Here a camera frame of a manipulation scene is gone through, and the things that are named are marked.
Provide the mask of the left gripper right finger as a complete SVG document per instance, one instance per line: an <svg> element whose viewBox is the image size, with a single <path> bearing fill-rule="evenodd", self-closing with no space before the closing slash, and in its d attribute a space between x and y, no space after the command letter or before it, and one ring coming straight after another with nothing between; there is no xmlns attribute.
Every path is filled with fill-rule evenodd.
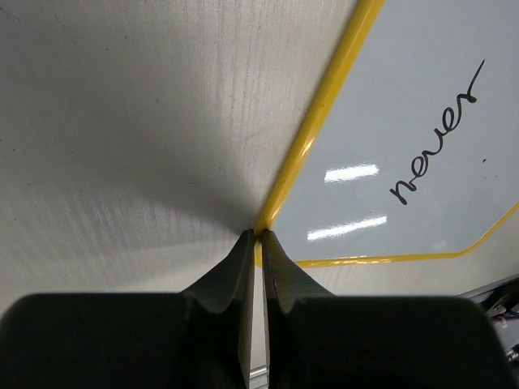
<svg viewBox="0 0 519 389"><path fill-rule="evenodd" d="M261 237L271 388L505 388L484 311L459 297L345 297Z"/></svg>

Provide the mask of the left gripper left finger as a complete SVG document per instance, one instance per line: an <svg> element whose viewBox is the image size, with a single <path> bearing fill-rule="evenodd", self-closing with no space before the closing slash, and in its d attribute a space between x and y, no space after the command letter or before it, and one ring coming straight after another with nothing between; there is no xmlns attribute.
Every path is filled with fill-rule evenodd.
<svg viewBox="0 0 519 389"><path fill-rule="evenodd" d="M179 293L35 293L1 318L4 388L246 388L251 230Z"/></svg>

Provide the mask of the yellow framed whiteboard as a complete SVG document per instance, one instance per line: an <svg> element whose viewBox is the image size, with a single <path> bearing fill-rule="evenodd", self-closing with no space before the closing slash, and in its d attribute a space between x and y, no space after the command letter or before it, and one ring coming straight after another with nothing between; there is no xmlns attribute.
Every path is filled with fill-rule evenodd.
<svg viewBox="0 0 519 389"><path fill-rule="evenodd" d="M517 2L360 1L255 232L307 268L455 259L517 211Z"/></svg>

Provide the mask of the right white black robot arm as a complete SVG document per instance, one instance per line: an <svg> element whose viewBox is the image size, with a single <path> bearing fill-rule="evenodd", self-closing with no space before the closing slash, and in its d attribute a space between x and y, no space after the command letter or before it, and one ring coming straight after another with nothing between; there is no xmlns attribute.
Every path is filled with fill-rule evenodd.
<svg viewBox="0 0 519 389"><path fill-rule="evenodd" d="M501 327L507 327L511 322L518 323L518 277L488 284L457 297L477 306L491 323Z"/></svg>

